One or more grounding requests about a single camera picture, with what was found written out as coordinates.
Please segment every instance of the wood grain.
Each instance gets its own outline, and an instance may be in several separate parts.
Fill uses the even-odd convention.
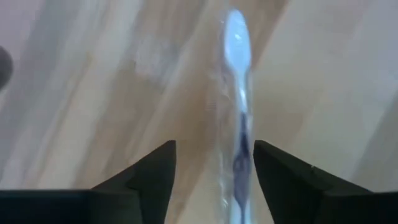
[[[28,10],[0,3],[14,13]],[[31,1],[0,45],[0,187],[92,187],[177,140],[166,223],[219,223],[214,75],[231,7],[248,22],[254,137],[373,190],[396,190],[394,0]],[[257,179],[259,223],[272,223]]]

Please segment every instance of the toothbrush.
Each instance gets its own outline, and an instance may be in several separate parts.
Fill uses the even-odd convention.
[[[251,224],[249,192],[251,153],[249,147],[248,100],[246,75],[251,66],[248,28],[241,12],[229,12],[224,32],[224,58],[235,80],[236,135],[233,152],[233,196],[230,224]]]

